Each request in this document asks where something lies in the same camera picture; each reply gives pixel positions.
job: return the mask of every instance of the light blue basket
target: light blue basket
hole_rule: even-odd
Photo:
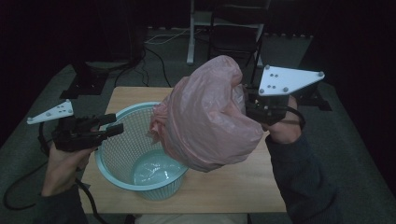
[[[136,191],[148,200],[164,200],[180,188],[188,168],[152,144],[148,135],[152,107],[159,102],[131,105],[117,113],[124,132],[102,143],[95,152],[103,176],[114,185]]]

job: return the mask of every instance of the hand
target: hand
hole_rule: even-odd
[[[49,164],[41,196],[56,195],[70,189],[75,183],[77,168],[84,169],[96,147],[75,152],[58,150],[55,144],[49,150]]]
[[[289,107],[297,109],[297,101],[294,97],[289,98]],[[274,142],[279,144],[289,144],[296,141],[301,135],[299,117],[289,111],[286,117],[280,122],[269,126],[262,123],[264,130],[268,130]]]

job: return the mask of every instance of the pink plastic bag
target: pink plastic bag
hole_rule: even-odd
[[[262,139],[262,126],[245,116],[242,73],[219,56],[183,77],[153,108],[150,132],[165,152],[191,169],[209,172],[244,161]]]

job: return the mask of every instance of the black clamp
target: black clamp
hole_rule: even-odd
[[[289,95],[260,96],[256,92],[248,91],[246,104],[247,116],[259,123],[273,125],[286,117],[289,111],[300,118],[301,129],[305,126],[304,116],[296,109],[288,106]]]
[[[107,138],[123,133],[123,124],[110,126],[104,131],[92,131],[92,129],[99,129],[99,126],[116,120],[115,114],[97,118],[78,119],[72,116],[59,119],[58,126],[52,132],[53,142],[58,149],[68,152],[99,147]]]

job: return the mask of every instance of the desk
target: desk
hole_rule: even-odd
[[[265,7],[268,9],[270,6],[271,0],[265,1]],[[210,26],[210,11],[195,11],[195,0],[191,0],[191,9],[190,9],[190,40],[189,40],[189,49],[187,52],[187,64],[194,64],[194,51],[195,51],[195,25],[201,26]],[[258,27],[257,34],[262,32],[264,25],[261,24]],[[259,62],[257,64],[258,67],[262,67],[262,56],[259,55]]]
[[[162,101],[171,90],[117,87],[106,113],[116,113],[137,103]],[[82,182],[90,185],[101,214],[285,212],[264,138],[246,161],[210,173],[190,169],[179,191],[164,201],[148,201],[135,192],[114,186],[100,173],[94,156],[90,157]],[[84,211],[92,213],[87,196],[82,192],[80,195]]]

